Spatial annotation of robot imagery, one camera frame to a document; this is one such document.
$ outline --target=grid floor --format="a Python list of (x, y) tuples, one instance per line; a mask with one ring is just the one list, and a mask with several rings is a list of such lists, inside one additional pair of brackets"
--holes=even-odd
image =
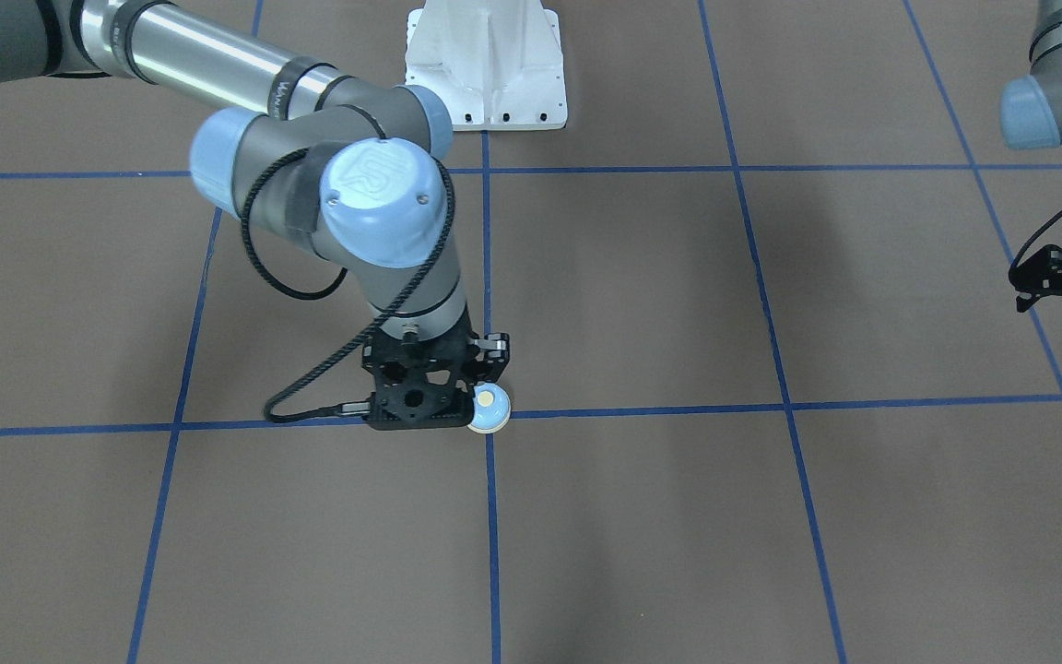
[[(414, 8), (182, 4), (380, 84)], [(183, 170), (209, 108), (0, 85), (0, 661), (1062, 661), (1033, 3), (547, 5), (569, 126), (447, 159), (496, 437), (262, 423), (357, 291), (258, 282)]]

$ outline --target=braided black cable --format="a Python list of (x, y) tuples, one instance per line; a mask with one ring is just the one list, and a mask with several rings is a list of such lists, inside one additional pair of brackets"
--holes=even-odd
[(301, 159), (305, 159), (306, 155), (309, 154), (309, 148), (303, 148), (299, 150), (294, 150), (290, 154), (282, 156), (281, 158), (275, 160), (275, 163), (269, 165), (269, 168), (261, 172), (260, 176), (257, 176), (256, 181), (253, 182), (252, 188), (249, 189), (249, 195), (244, 197), (244, 205), (240, 209), (240, 239), (244, 242), (244, 254), (249, 257), (250, 263), (253, 263), (253, 269), (256, 269), (256, 273), (260, 274), (261, 278), (269, 286), (273, 286), (274, 289), (281, 291), (281, 293), (290, 295), (297, 300), (321, 300), (322, 297), (328, 297), (330, 293), (339, 289), (342, 282), (346, 278), (346, 269), (342, 269), (339, 272), (339, 276), (333, 278), (333, 283), (325, 287), (322, 290), (307, 291), (307, 290), (295, 290), (291, 289), (290, 286), (284, 285), (281, 280), (278, 280), (276, 276), (273, 276), (269, 272), (269, 269), (264, 268), (264, 263), (261, 262), (261, 257), (257, 255), (256, 249), (253, 248), (253, 229), (252, 229), (252, 218), (253, 218), (253, 203), (256, 202), (257, 194), (264, 189), (264, 186), (269, 183), (274, 175), (287, 165), (294, 163), (299, 163)]
[(456, 211), (457, 201), (453, 193), (453, 181), (450, 180), (450, 173), (447, 172), (445, 165), (442, 165), (440, 160), (435, 158), (433, 158), (433, 160), (436, 163), (436, 168), (440, 170), (440, 173), (442, 173), (442, 182), (445, 185), (446, 193), (445, 226), (442, 227), (442, 234), (436, 238), (433, 251), (429, 253), (429, 257), (425, 259), (425, 262), (421, 265), (421, 268), (416, 270), (416, 273), (412, 275), (408, 285), (406, 285), (404, 289), (396, 294), (396, 297), (392, 300), (392, 304), (389, 304), (388, 308), (384, 308), (383, 311), (380, 311), (379, 316), (375, 317), (375, 320), (372, 320), (371, 325), (363, 327), (362, 331), (359, 331), (359, 335), (355, 335), (353, 339), (346, 341), (346, 343), (339, 348), (337, 353), (332, 354), (328, 358), (325, 358), (325, 360), (322, 360), (319, 365), (309, 370), (308, 373), (298, 378), (297, 381), (292, 381), (289, 387), (277, 392), (276, 395), (271, 396), (269, 402), (264, 403), (264, 409), (262, 409), (261, 413), (264, 415), (266, 420), (273, 422), (274, 424), (288, 424), (290, 422), (309, 420), (312, 416), (340, 415), (338, 405), (330, 405), (330, 407), (315, 408), (303, 412), (292, 412), (288, 413), (288, 415), (278, 415), (273, 412), (273, 409), (276, 408), (278, 404), (281, 404), (282, 401), (286, 401), (290, 398), (290, 396), (297, 394), (297, 392), (303, 391), (304, 388), (309, 386), (309, 384), (316, 381), (322, 374), (327, 373), (327, 371), (332, 369), (333, 365), (339, 364), (339, 362), (345, 359), (346, 356), (354, 353), (355, 348), (358, 348), (371, 340), (372, 336), (375, 335), (375, 333), (377, 333), (380, 327), (382, 327), (390, 318), (395, 316), (395, 313), (400, 310), (400, 307), (409, 301), (410, 295), (412, 295), (414, 291), (421, 287), (421, 283), (425, 280), (425, 277), (429, 275), (433, 266), (435, 266), (436, 261), (440, 257), (442, 257), (442, 252), (445, 251), (445, 244), (448, 243), (448, 240), (450, 239), (450, 232), (453, 229), (453, 215)]

